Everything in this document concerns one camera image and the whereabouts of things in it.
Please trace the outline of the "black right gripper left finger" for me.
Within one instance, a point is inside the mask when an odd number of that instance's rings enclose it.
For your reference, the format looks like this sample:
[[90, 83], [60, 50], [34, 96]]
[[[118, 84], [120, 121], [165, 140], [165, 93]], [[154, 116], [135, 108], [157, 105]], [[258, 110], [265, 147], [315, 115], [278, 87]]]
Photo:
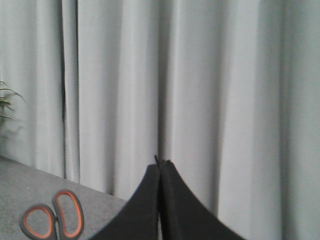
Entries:
[[134, 194], [93, 240], [157, 240], [160, 170], [148, 165]]

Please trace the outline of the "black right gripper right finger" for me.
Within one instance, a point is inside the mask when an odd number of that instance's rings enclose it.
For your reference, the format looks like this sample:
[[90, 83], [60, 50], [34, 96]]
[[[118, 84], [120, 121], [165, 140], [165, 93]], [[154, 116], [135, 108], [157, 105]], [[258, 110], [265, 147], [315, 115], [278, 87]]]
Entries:
[[164, 240], [242, 240], [197, 199], [170, 160], [156, 158], [160, 171], [159, 215]]

